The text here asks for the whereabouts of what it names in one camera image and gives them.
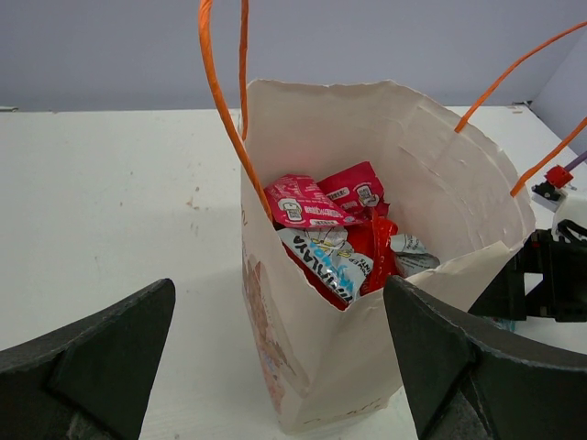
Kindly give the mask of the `pink small snack packet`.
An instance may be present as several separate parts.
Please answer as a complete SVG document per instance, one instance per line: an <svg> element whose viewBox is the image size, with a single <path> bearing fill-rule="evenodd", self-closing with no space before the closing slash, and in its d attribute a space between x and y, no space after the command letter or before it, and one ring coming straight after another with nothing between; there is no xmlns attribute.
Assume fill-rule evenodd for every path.
<svg viewBox="0 0 587 440"><path fill-rule="evenodd" d="M317 183L320 190L343 211L356 216L369 216L374 210L386 217L389 204L384 188L372 165L363 161L335 173Z"/></svg>

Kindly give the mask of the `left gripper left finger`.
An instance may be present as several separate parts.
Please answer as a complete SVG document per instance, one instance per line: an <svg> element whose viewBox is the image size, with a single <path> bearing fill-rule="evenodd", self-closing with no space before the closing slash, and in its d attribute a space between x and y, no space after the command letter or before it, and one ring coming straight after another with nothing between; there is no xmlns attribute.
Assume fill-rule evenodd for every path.
<svg viewBox="0 0 587 440"><path fill-rule="evenodd" d="M158 280L1 353L4 439L137 439L172 321Z"/></svg>

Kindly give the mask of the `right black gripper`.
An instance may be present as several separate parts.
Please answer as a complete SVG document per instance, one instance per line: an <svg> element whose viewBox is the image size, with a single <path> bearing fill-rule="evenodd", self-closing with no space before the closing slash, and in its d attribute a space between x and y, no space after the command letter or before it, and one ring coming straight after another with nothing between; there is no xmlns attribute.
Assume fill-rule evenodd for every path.
<svg viewBox="0 0 587 440"><path fill-rule="evenodd" d="M472 315L510 321L527 316L555 321L586 319L586 228L564 219L538 229L521 251L522 267L510 260L469 309ZM527 295L524 273L540 281Z"/></svg>

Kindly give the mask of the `silver blue snack packet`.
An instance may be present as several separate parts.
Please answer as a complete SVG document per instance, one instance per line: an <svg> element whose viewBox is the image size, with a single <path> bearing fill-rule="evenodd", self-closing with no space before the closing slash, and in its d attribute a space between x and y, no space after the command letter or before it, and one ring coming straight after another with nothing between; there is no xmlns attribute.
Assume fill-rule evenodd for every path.
<svg viewBox="0 0 587 440"><path fill-rule="evenodd" d="M433 270L440 265L440 260L429 253L423 242L413 235L391 236L390 249L393 252L398 273L403 278Z"/></svg>

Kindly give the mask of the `red pink snack packet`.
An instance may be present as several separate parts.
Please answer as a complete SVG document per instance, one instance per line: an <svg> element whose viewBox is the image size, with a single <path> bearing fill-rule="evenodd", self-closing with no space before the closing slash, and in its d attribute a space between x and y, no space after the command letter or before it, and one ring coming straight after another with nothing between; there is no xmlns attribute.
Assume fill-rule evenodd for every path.
<svg viewBox="0 0 587 440"><path fill-rule="evenodd" d="M265 189L273 220L290 228L355 226L365 222L332 202L306 175L286 174Z"/></svg>

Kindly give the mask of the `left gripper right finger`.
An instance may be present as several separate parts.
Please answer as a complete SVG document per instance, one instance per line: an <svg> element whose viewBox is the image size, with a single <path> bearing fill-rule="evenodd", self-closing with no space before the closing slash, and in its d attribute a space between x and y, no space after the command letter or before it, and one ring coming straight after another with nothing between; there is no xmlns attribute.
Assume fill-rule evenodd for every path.
<svg viewBox="0 0 587 440"><path fill-rule="evenodd" d="M586 356L391 277L383 299L420 439L583 439Z"/></svg>

